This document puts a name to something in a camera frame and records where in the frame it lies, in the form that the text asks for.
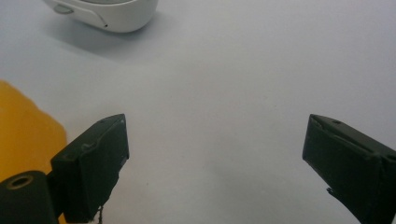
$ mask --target screw hole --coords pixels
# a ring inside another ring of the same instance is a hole
[[[9,181],[9,183],[7,184],[7,188],[21,189],[29,185],[32,181],[33,181],[33,177],[31,175],[21,175]]]

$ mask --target white plastic object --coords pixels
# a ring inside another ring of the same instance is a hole
[[[116,33],[135,31],[153,16],[158,0],[44,0],[59,14]]]

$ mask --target white surface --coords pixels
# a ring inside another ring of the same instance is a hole
[[[301,159],[310,113],[396,148],[394,1],[160,1],[114,35],[0,3],[0,77],[74,139],[125,113],[105,223],[358,223]]]

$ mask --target yellow object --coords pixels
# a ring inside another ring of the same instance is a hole
[[[0,80],[0,182],[29,170],[47,174],[50,159],[65,145],[63,126]]]

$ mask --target white object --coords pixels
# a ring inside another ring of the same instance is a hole
[[[54,11],[98,28],[127,33],[146,25],[158,0],[44,0]]]

